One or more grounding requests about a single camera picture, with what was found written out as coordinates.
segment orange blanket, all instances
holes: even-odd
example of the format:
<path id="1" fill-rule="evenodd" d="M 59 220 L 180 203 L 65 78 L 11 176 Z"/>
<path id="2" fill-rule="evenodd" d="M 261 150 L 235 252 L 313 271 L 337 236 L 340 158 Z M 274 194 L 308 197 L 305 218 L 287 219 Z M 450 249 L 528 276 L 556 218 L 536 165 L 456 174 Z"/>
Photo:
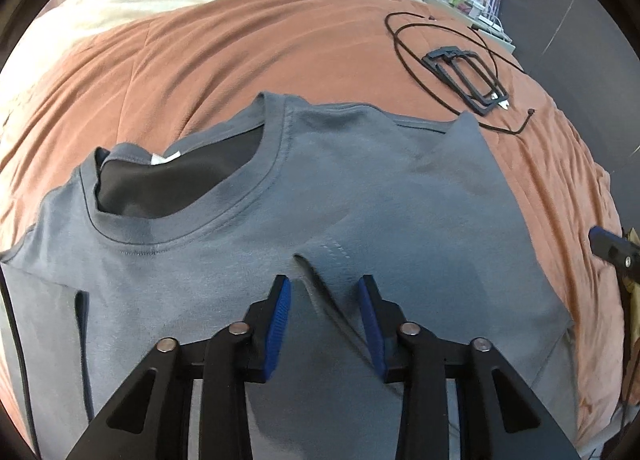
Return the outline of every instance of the orange blanket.
<path id="1" fill-rule="evenodd" d="M 310 102 L 369 102 L 392 113 L 449 120 L 402 68 L 383 19 L 408 11 L 462 26 L 415 0 L 217 0 L 115 28 L 76 45 L 40 82 L 31 111 L 10 117 L 0 151 L 0 246 L 12 245 L 39 201 L 96 146 L 132 141 L 162 152 L 233 116 L 261 90 Z M 396 26 L 415 21 L 395 17 Z M 456 34 L 404 31 L 418 54 L 456 45 Z M 504 53 L 498 46 L 494 50 Z M 462 101 L 418 65 L 458 110 Z M 575 321 L 579 440 L 603 429 L 622 383 L 623 315 L 613 268 L 591 256 L 587 233 L 619 232 L 609 176 L 553 100 L 498 60 L 511 107 L 484 119 L 522 135 L 484 131 L 522 210 L 538 260 Z M 2 394 L 3 400 L 10 392 Z"/>

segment silver rivet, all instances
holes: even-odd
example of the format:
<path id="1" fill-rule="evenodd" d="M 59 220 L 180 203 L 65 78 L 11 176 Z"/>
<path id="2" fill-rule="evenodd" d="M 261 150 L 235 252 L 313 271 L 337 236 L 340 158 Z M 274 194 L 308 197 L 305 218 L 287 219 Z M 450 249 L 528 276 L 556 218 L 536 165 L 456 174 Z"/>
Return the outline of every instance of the silver rivet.
<path id="1" fill-rule="evenodd" d="M 244 321 L 231 323 L 231 325 L 229 325 L 229 332 L 231 332 L 233 335 L 246 334 L 247 332 L 249 332 L 249 325 L 247 325 L 247 323 L 245 323 Z"/>
<path id="2" fill-rule="evenodd" d="M 420 333 L 420 325 L 407 321 L 400 325 L 400 331 L 406 335 L 418 335 Z"/>
<path id="3" fill-rule="evenodd" d="M 479 352 L 488 352 L 491 350 L 492 344 L 489 339 L 485 339 L 484 337 L 479 337 L 478 339 L 474 339 L 474 348 Z"/>
<path id="4" fill-rule="evenodd" d="M 160 341 L 158 341 L 156 348 L 160 352 L 170 352 L 175 348 L 175 345 L 177 344 L 178 342 L 174 338 L 165 337 L 164 339 L 161 339 Z"/>

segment gray wall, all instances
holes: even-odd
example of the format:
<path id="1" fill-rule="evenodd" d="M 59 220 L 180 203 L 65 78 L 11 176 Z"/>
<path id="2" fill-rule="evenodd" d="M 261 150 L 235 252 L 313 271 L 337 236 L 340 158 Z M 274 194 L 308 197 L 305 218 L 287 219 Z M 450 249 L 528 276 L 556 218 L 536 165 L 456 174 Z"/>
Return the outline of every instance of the gray wall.
<path id="1" fill-rule="evenodd" d="M 640 227 L 640 62 L 597 0 L 502 0 L 514 55 L 611 173 L 625 227 Z"/>

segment triangular cutout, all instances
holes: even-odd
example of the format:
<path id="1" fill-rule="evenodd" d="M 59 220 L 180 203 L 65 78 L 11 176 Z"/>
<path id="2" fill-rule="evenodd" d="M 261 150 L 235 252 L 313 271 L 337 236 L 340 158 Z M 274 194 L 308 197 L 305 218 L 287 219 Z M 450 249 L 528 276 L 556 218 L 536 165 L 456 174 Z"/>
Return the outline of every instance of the triangular cutout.
<path id="1" fill-rule="evenodd" d="M 502 412 L 504 430 L 507 433 L 518 433 L 537 428 L 540 425 L 540 419 L 513 387 L 507 376 L 500 370 L 494 370 L 492 375 Z"/>
<path id="2" fill-rule="evenodd" d="M 147 370 L 107 419 L 107 426 L 134 434 L 142 433 L 155 380 L 156 371 Z"/>

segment blue gripper pad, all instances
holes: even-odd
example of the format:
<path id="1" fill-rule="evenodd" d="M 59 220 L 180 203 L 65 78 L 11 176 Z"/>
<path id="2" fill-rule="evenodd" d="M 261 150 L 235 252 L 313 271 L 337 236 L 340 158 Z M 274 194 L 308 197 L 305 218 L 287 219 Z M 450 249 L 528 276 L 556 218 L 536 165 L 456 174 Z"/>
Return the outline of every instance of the blue gripper pad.
<path id="1" fill-rule="evenodd" d="M 385 363 L 385 341 L 382 337 L 382 331 L 378 325 L 376 313 L 373 310 L 373 304 L 369 297 L 369 291 L 363 278 L 360 278 L 358 281 L 358 302 L 360 304 L 362 325 L 364 326 L 364 333 L 367 337 L 367 348 L 369 348 L 373 368 L 382 379 L 385 379 L 387 371 Z"/>
<path id="2" fill-rule="evenodd" d="M 289 322 L 289 309 L 291 307 L 291 283 L 289 278 L 282 282 L 280 295 L 276 301 L 276 307 L 273 310 L 271 324 L 267 331 L 267 338 L 264 342 L 264 380 L 269 380 L 276 366 L 278 366 L 278 357 L 280 356 L 280 348 L 284 339 L 284 332 Z"/>

